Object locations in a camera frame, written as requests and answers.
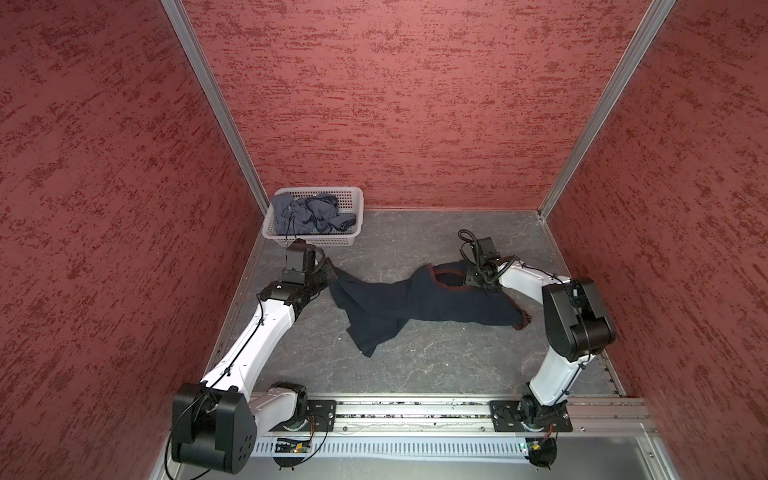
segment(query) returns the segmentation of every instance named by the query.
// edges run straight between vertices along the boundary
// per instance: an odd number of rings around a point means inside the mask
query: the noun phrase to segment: vent grille
[[[315,438],[312,451],[319,447],[322,438]],[[285,456],[303,457],[304,454],[276,454],[274,437],[262,437],[253,446],[253,457]],[[316,457],[380,457],[412,459],[488,459],[503,462],[526,462],[528,451],[525,439],[442,439],[413,437],[355,437],[345,439],[329,437]]]

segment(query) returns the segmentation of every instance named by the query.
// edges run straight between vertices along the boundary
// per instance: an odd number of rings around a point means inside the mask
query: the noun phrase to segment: white plastic basket
[[[279,245],[288,247],[296,238],[318,247],[348,247],[355,243],[355,237],[362,231],[362,190],[358,187],[296,187],[281,188],[275,195],[290,192],[293,198],[316,197],[318,194],[332,194],[339,199],[340,214],[355,214],[357,223],[351,232],[332,232],[324,235],[277,235],[275,233],[275,207],[270,204],[264,217],[261,234],[268,240],[275,240]]]

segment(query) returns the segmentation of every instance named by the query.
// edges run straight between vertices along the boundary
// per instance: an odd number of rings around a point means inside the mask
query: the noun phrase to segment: red textured wall
[[[188,0],[268,194],[539,207],[648,0]]]
[[[0,9],[0,477],[144,480],[260,214],[160,2]]]
[[[684,478],[768,478],[768,4],[678,0],[550,223]]]

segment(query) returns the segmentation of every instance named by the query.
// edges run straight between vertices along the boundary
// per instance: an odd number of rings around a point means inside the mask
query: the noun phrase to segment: gray clothing
[[[312,235],[345,231],[357,223],[355,214],[340,214],[339,200],[331,194],[293,199],[286,192],[272,197],[277,235]]]

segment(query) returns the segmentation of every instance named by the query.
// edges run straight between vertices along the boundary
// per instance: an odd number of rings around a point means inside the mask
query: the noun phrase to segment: black mounting plate
[[[511,412],[517,411],[519,403],[520,402],[518,400],[492,400],[488,403],[488,406],[491,407],[491,420],[493,421],[494,432],[538,433],[538,432],[532,432],[530,429],[526,429],[523,426],[523,424],[518,422],[517,420],[511,420],[510,422],[507,422],[504,419],[503,415],[499,415],[502,409],[509,409]],[[563,416],[561,415],[558,417],[557,422],[554,423],[553,429],[556,432],[573,432],[574,426],[571,424],[570,417],[563,418]]]
[[[329,432],[333,431],[333,424],[336,422],[336,400],[312,400],[308,401],[308,413],[315,416],[315,433],[325,432],[328,429]],[[318,419],[317,417],[323,417],[326,421]],[[283,423],[279,423],[270,430],[271,432],[281,433],[297,433],[308,432],[310,430],[310,423],[302,425],[297,430],[288,430],[283,426]]]

